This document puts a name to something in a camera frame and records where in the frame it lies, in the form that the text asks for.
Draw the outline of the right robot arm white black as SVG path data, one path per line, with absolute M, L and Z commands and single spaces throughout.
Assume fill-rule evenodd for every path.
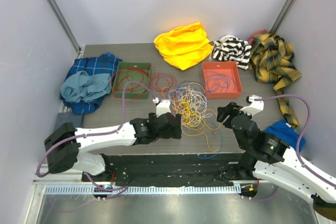
M 235 102 L 217 109 L 217 121 L 232 129 L 244 154 L 237 166 L 242 179 L 266 180 L 313 205 L 319 215 L 335 221 L 335 177 L 304 159 L 288 143 L 260 130 L 252 116 L 263 102 L 238 106 Z

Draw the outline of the green plastic tray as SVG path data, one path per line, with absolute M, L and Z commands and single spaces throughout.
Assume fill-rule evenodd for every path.
M 150 63 L 120 62 L 113 76 L 112 95 L 121 100 L 125 90 L 125 99 L 147 99 L 149 92 L 144 86 L 149 88 L 151 72 Z

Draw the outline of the pink cloth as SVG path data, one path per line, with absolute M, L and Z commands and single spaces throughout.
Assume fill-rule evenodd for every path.
M 253 40 L 254 40 L 259 34 L 268 34 L 268 33 L 269 33 L 269 31 L 266 30 L 266 29 L 257 31 L 257 32 L 253 33 L 253 34 L 250 36 L 250 38 L 249 38 L 249 40 L 248 40 L 248 43 L 249 43 L 250 45 L 252 45 Z

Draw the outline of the yellow black plaid cloth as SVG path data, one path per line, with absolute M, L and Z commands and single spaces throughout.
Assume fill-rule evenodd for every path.
M 259 34 L 252 42 L 250 68 L 259 83 L 272 83 L 276 95 L 302 77 L 293 64 L 292 46 L 276 34 Z

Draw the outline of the blue plaid cloth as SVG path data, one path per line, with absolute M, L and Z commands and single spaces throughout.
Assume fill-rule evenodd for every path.
M 116 57 L 114 54 L 107 52 L 105 54 L 101 54 L 98 57 L 89 57 L 89 58 L 81 58 L 76 59 L 73 65 L 70 67 L 64 82 L 71 75 L 79 72 L 86 71 L 90 76 L 99 73 L 109 73 L 111 74 L 111 86 L 113 82 L 113 76 L 116 74 L 118 64 L 122 62 L 122 59 Z M 100 108 L 105 96 L 100 97 L 96 100 L 90 102 L 79 102 L 79 103 L 70 103 L 65 101 L 65 99 L 60 94 L 60 99 L 63 104 L 69 108 L 71 108 L 72 112 L 75 115 L 85 115 L 89 113 L 95 112 Z

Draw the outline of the black white striped cloth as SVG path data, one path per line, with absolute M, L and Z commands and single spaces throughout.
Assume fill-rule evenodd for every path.
M 225 35 L 219 40 L 213 40 L 213 48 L 209 58 L 216 61 L 234 61 L 238 68 L 249 68 L 252 45 L 233 35 Z

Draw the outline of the orange-red plastic tray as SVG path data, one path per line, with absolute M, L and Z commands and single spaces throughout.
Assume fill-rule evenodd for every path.
M 203 62 L 203 86 L 208 99 L 237 99 L 243 89 L 236 62 Z

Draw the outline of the light blue cloth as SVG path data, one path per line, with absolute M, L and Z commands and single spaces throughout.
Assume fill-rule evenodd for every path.
M 60 89 L 61 96 L 70 103 L 90 102 L 111 92 L 111 74 L 89 75 L 82 70 L 66 79 Z

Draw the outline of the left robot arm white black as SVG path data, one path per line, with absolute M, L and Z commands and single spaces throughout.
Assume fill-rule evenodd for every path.
M 180 139 L 181 115 L 170 112 L 157 116 L 149 113 L 147 119 L 136 118 L 122 126 L 96 129 L 75 128 L 65 123 L 45 139 L 48 172 L 63 173 L 75 169 L 105 182 L 112 168 L 104 154 L 92 151 L 113 147 L 150 144 L 158 139 Z

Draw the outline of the grey folded cloth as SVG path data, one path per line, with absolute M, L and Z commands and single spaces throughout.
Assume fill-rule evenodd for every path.
M 83 126 L 83 115 L 75 115 L 72 112 L 58 113 L 56 116 L 54 131 L 64 123 L 72 123 L 74 128 Z

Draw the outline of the bright blue cloth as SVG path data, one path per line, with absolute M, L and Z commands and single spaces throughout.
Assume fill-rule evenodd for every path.
M 264 131 L 277 136 L 289 144 L 292 148 L 296 149 L 299 134 L 285 120 L 275 122 L 265 128 Z

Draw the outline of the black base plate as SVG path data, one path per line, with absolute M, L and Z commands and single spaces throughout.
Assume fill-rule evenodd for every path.
M 255 180 L 245 154 L 111 155 L 108 170 L 93 176 L 95 182 L 132 187 L 216 187 Z

